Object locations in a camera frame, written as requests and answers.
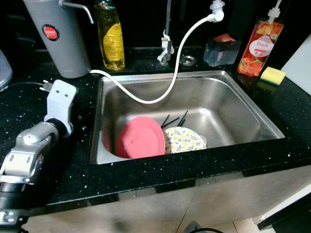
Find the kitchen sink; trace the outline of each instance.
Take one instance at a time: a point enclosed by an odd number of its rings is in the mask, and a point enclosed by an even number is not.
[[[115,76],[141,99],[153,100],[168,88],[173,74]],[[225,71],[179,73],[171,93],[156,104],[141,104],[123,93],[108,78],[101,78],[97,99],[91,164],[127,160],[115,155],[118,135],[124,125],[147,116],[160,125],[182,117],[183,127],[207,140],[207,148],[283,138],[284,134],[255,105]],[[177,126],[178,121],[168,125]]]

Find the black backsplash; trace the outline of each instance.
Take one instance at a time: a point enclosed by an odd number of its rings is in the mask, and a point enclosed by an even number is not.
[[[170,37],[173,45],[179,45],[186,31],[198,20],[210,13],[212,0],[186,0],[184,15],[181,13],[181,2],[173,0]],[[73,2],[89,6],[91,12],[93,0],[73,0]],[[166,0],[115,0],[119,12],[123,42],[125,47],[160,47],[165,26]],[[276,0],[225,0],[225,18],[220,23],[201,25],[186,42],[186,46],[205,46],[207,38],[229,32],[236,39],[243,41],[245,47],[254,23],[258,17],[266,17]],[[28,58],[45,46],[24,6],[22,0],[4,1],[0,8],[0,48],[8,56],[13,68],[29,60]],[[280,66],[300,46],[310,33],[310,27],[297,31],[301,26],[309,25],[307,8],[299,9],[292,0],[281,3],[280,19],[284,22],[284,30],[276,43],[271,56],[280,58]],[[99,49],[97,26],[91,25],[85,14],[77,10],[81,31],[87,51],[92,54]]]

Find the yellow dish soap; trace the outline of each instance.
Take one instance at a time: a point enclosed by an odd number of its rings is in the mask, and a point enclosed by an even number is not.
[[[94,12],[104,66],[111,70],[124,69],[122,30],[116,7],[112,0],[95,0]]]

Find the red label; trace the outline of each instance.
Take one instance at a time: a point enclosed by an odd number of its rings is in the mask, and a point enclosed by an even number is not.
[[[43,26],[43,33],[50,40],[57,40],[59,37],[58,31],[52,25]]]

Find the white hose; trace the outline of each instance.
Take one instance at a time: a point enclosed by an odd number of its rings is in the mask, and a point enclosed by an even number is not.
[[[208,21],[213,21],[215,19],[215,15],[214,14],[210,14],[207,17],[199,20],[198,22],[196,22],[185,34],[184,38],[182,39],[180,45],[179,45],[179,49],[177,52],[177,57],[176,57],[176,65],[175,65],[175,71],[174,71],[174,75],[173,75],[173,79],[172,82],[169,86],[169,88],[166,90],[166,92],[160,96],[159,98],[155,99],[155,100],[142,100],[136,96],[134,96],[131,92],[129,92],[124,86],[122,86],[117,80],[115,80],[110,74],[102,71],[102,70],[98,70],[98,69],[93,69],[90,71],[91,74],[94,73],[98,73],[98,74],[102,74],[104,76],[106,76],[108,79],[110,79],[115,85],[117,85],[122,91],[124,91],[129,97],[131,97],[132,99],[136,100],[137,102],[140,103],[144,103],[144,104],[153,104],[153,103],[157,103],[161,100],[163,100],[172,90],[174,84],[175,84],[175,80],[177,77],[177,73],[178,73],[178,67],[179,67],[179,59],[180,59],[180,54],[181,54],[181,50],[184,46],[184,43],[186,42],[186,39],[188,38],[188,36],[194,31],[194,29],[196,29],[198,26],[200,26],[201,24],[208,22]]]

